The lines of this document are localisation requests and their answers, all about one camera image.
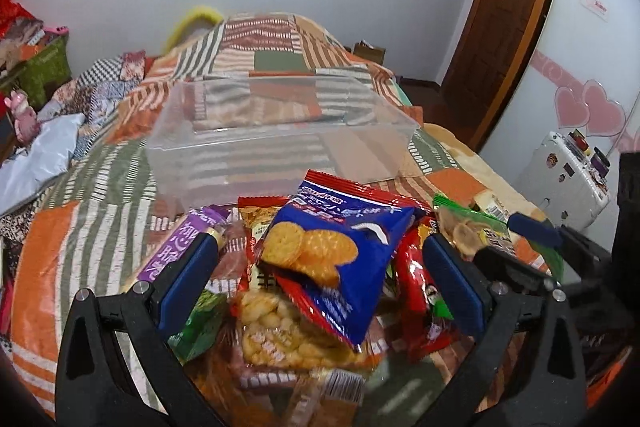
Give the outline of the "green-topped clear snack bag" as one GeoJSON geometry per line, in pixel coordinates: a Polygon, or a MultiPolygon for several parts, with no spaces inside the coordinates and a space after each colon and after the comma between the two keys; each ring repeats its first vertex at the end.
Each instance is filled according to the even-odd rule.
{"type": "Polygon", "coordinates": [[[492,246],[562,280],[564,263],[556,251],[510,231],[491,213],[463,207],[442,194],[433,198],[433,208],[439,233],[463,259],[472,260],[480,248],[492,246]]]}

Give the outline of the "red peanut snack bag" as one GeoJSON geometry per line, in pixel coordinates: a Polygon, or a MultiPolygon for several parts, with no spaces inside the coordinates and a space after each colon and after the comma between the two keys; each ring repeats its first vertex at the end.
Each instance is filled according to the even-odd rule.
{"type": "Polygon", "coordinates": [[[459,338],[454,318],[423,259],[424,243],[436,232],[435,215],[427,213],[402,236],[393,259],[401,335],[412,363],[459,338]]]}

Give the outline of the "purple coconut roll pack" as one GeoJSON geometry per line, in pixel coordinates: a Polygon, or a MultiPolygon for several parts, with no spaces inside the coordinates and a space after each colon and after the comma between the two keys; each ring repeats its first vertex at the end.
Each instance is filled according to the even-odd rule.
{"type": "Polygon", "coordinates": [[[217,225],[227,223],[229,216],[228,209],[217,206],[190,209],[164,235],[160,245],[143,259],[137,269],[134,269],[126,282],[120,286],[120,290],[128,291],[139,281],[153,283],[169,263],[182,257],[198,234],[210,233],[217,225]]]}

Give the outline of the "blue cracker snack bag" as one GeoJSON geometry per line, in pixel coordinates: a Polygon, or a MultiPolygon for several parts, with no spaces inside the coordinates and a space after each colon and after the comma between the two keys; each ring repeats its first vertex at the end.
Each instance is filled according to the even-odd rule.
{"type": "Polygon", "coordinates": [[[385,272],[427,202],[309,170],[257,243],[257,260],[312,324],[355,348],[385,272]]]}

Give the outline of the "white sticker-covered appliance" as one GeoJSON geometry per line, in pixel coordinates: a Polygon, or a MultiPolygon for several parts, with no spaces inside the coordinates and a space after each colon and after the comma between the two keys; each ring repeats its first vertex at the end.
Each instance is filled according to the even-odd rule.
{"type": "Polygon", "coordinates": [[[590,227],[611,200],[605,179],[575,141],[550,131],[515,181],[516,189],[557,227],[590,227]]]}

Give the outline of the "green snack bag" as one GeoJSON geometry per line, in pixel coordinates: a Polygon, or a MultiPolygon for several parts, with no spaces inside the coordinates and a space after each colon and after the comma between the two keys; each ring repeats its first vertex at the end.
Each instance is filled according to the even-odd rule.
{"type": "Polygon", "coordinates": [[[228,313],[224,294],[201,292],[180,332],[168,339],[168,345],[182,365],[196,359],[213,347],[220,326],[228,313]]]}

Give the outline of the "clear rice cracker pack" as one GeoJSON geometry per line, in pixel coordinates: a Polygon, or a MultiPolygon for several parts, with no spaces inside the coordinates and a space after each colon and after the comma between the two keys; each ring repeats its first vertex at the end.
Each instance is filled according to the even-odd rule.
{"type": "Polygon", "coordinates": [[[383,350],[370,333],[356,348],[303,317],[290,300],[269,291],[244,291],[234,311],[244,362],[261,369],[373,369],[383,350]]]}

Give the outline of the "white plastic bag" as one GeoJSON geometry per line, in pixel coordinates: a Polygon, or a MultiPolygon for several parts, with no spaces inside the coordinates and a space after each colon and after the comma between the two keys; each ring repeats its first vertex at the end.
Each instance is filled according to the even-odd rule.
{"type": "Polygon", "coordinates": [[[45,122],[28,150],[21,150],[2,164],[2,216],[33,200],[55,178],[66,173],[84,122],[84,114],[58,116],[45,122]]]}

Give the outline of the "brown wooden door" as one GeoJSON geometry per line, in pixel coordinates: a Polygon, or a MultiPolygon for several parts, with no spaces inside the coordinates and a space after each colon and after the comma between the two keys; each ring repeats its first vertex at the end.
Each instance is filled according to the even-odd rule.
{"type": "Polygon", "coordinates": [[[473,0],[444,80],[449,129],[472,150],[485,144],[541,33],[550,0],[473,0]]]}

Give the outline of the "clear plastic storage bin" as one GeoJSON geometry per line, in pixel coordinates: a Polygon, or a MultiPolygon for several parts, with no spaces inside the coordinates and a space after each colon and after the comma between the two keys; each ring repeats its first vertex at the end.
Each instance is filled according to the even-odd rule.
{"type": "Polygon", "coordinates": [[[209,76],[171,88],[145,152],[171,215],[288,196],[308,170],[395,178],[418,123],[363,81],[209,76]]]}

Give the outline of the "cardboard box by bed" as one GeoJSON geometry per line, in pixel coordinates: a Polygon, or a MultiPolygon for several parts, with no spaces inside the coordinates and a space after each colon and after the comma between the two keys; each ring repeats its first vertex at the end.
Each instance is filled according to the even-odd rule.
{"type": "Polygon", "coordinates": [[[381,48],[380,46],[374,46],[373,44],[367,43],[367,41],[361,40],[354,45],[352,54],[363,58],[363,60],[378,65],[383,65],[386,49],[381,48]]]}

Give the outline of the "pink plush toy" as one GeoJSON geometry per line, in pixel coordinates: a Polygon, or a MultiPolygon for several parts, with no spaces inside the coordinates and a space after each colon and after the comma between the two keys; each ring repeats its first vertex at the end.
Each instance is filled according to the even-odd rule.
{"type": "Polygon", "coordinates": [[[23,90],[12,90],[10,95],[4,98],[4,104],[13,119],[17,142],[21,146],[29,146],[40,133],[41,124],[35,109],[29,104],[28,95],[23,90]]]}

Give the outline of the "patchwork striped bedspread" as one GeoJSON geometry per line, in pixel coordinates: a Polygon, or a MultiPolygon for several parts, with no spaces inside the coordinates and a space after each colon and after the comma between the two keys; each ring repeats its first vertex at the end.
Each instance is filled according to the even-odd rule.
{"type": "Polygon", "coordinates": [[[2,220],[2,235],[21,245],[6,354],[46,418],[54,415],[58,346],[75,291],[117,291],[174,223],[142,144],[170,89],[213,75],[295,74],[354,77],[393,104],[408,104],[389,69],[352,54],[313,20],[235,15],[147,61],[88,155],[35,204],[2,220]]]}

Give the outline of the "green storage box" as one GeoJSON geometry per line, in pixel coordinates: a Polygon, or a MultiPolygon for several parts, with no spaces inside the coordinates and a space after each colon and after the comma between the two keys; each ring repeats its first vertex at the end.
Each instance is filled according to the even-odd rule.
{"type": "Polygon", "coordinates": [[[66,55],[67,41],[67,36],[58,36],[35,56],[17,64],[1,79],[1,94],[22,90],[35,110],[42,109],[55,90],[72,78],[66,55]]]}

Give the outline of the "yellow curved headboard trim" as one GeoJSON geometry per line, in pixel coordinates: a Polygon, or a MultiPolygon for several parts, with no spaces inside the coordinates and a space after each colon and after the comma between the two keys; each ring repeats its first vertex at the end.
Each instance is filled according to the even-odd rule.
{"type": "Polygon", "coordinates": [[[194,6],[171,31],[163,46],[163,54],[169,53],[172,49],[175,49],[176,46],[180,46],[181,43],[186,42],[198,28],[212,28],[220,24],[223,20],[224,16],[221,12],[211,6],[194,6]]]}

